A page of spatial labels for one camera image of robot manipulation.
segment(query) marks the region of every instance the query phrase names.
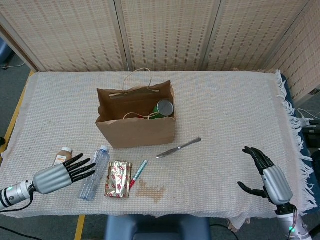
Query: tablecloth fringe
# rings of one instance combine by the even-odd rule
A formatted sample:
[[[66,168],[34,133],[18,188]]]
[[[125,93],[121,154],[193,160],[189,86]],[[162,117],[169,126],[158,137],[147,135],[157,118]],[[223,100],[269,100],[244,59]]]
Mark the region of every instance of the tablecloth fringe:
[[[301,209],[302,210],[301,215],[303,215],[303,212],[317,207],[316,200],[313,196],[314,193],[312,191],[314,184],[308,183],[308,178],[314,172],[314,170],[308,165],[306,165],[303,161],[303,160],[312,161],[312,158],[308,156],[304,156],[300,152],[304,148],[304,141],[298,135],[299,132],[301,132],[302,127],[301,127],[300,121],[296,117],[294,117],[295,109],[293,108],[292,104],[286,101],[286,96],[287,96],[287,91],[285,88],[286,81],[283,81],[280,70],[275,71],[275,78],[276,78],[278,87],[280,89],[280,95],[278,95],[278,97],[283,99],[282,105],[289,116],[289,123],[291,126],[292,134],[294,136],[297,154],[300,158],[299,163],[300,163],[300,170],[301,170],[301,185],[303,187],[303,195],[302,195],[303,209]]]

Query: white tablecloth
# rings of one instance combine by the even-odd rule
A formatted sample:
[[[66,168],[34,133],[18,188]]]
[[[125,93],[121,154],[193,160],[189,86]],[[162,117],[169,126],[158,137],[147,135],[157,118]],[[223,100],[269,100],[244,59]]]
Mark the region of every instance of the white tablecloth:
[[[127,72],[45,72],[28,82],[4,162],[0,189],[53,165],[61,147],[73,155],[92,157],[108,142],[96,127],[100,89],[122,89]],[[295,134],[283,107],[276,76],[257,72],[152,72],[152,84],[172,81],[175,93],[176,137],[172,144],[111,149],[111,161],[149,164],[128,199],[104,196],[106,175],[94,201],[78,199],[81,181],[48,195],[35,194],[33,204],[9,216],[191,214],[229,218],[240,228],[246,218],[274,217],[275,206],[242,191],[237,181],[262,189],[263,183],[244,146],[261,149],[280,166],[294,193],[292,203],[310,208],[306,175],[301,171]],[[126,88],[147,85],[140,72]],[[202,141],[166,158],[155,156],[196,137]],[[18,204],[17,208],[27,202]]]

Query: brown stain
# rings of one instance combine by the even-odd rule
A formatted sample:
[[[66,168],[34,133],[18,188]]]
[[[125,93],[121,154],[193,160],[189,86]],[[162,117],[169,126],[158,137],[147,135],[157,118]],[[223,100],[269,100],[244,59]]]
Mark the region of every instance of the brown stain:
[[[165,193],[165,187],[152,186],[148,187],[147,183],[142,179],[139,181],[139,189],[136,192],[137,197],[152,198],[154,203],[157,204],[163,197]]]

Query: robotic hand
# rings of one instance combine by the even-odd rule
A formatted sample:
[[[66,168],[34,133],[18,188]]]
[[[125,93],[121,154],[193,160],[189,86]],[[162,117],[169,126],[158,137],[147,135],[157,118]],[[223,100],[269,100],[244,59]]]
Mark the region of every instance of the robotic hand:
[[[34,192],[38,192],[43,195],[49,194],[59,189],[63,189],[73,184],[74,182],[85,179],[94,174],[96,172],[94,170],[87,173],[84,172],[93,168],[96,165],[95,163],[79,168],[88,163],[90,161],[90,158],[73,164],[82,156],[83,154],[81,153],[64,163],[57,164],[55,166],[39,171],[33,177],[33,181],[31,182],[26,180],[14,186],[10,186],[6,189],[0,190],[0,213],[13,212],[27,208],[33,201]],[[1,211],[26,199],[30,199],[30,203],[23,208]]]
[[[246,193],[262,198],[268,198],[269,202],[276,205],[276,217],[279,219],[283,231],[288,240],[311,240],[296,206],[290,203],[293,193],[281,168],[268,158],[262,151],[245,146],[242,150],[250,154],[258,169],[264,187],[263,190],[251,189],[238,181],[238,185]]]

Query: green can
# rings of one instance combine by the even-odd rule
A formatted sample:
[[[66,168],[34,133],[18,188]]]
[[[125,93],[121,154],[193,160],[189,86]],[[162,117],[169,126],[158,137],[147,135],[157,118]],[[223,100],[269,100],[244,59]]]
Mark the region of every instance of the green can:
[[[158,114],[151,116],[150,119],[162,119],[165,117],[169,117],[174,113],[174,105],[168,99],[160,100],[154,107],[152,113]]]

